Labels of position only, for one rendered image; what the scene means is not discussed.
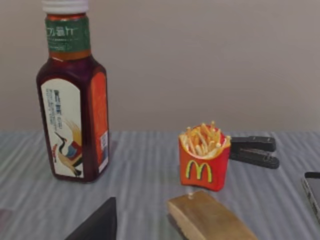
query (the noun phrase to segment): green neck label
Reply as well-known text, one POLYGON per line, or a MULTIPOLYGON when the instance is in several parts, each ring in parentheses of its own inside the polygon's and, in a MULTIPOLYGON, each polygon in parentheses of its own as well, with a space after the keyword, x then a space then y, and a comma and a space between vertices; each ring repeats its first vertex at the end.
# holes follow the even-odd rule
POLYGON ((78 19, 45 20, 50 52, 74 53, 90 49, 88 17, 78 19))

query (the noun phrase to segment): french fries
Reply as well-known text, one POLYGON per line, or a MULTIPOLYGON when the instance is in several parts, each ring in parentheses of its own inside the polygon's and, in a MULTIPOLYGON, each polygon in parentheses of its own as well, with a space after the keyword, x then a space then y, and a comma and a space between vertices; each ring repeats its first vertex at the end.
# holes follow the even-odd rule
POLYGON ((216 129, 215 122, 210 125, 202 123, 191 129, 187 127, 186 133, 180 134, 180 139, 184 147, 193 155, 204 159, 214 158, 231 144, 231 137, 226 136, 222 141, 220 129, 216 129))

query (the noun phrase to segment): bottle label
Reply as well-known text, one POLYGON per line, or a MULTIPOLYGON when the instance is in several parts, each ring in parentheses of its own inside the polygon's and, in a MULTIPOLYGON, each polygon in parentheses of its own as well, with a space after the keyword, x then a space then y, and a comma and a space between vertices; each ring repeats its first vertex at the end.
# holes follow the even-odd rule
POLYGON ((108 110, 107 110, 107 80, 102 72, 98 72, 91 81, 92 111, 94 121, 94 138, 97 153, 99 173, 107 166, 108 153, 108 110))
POLYGON ((90 49, 88 17, 45 20, 48 47, 51 52, 73 53, 90 49))
POLYGON ((42 84, 41 92, 54 171, 83 178, 80 90, 55 78, 42 84))

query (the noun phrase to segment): red fries container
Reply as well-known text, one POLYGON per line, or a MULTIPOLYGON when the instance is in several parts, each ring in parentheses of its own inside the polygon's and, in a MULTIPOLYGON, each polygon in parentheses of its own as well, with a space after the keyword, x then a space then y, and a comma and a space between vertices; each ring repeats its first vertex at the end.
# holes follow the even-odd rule
MULTIPOLYGON (((221 133, 221 145, 225 141, 221 133)), ((180 181, 182 185, 199 186, 218 192, 225 185, 230 146, 212 158, 191 154, 179 137, 180 181)))

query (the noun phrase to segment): mcdonald's fries box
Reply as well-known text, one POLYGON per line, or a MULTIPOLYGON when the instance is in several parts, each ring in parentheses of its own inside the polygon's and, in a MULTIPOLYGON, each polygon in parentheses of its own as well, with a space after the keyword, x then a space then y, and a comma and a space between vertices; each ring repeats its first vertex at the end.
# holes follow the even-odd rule
POLYGON ((225 185, 230 146, 231 137, 214 122, 188 127, 179 135, 181 184, 220 191, 225 185))

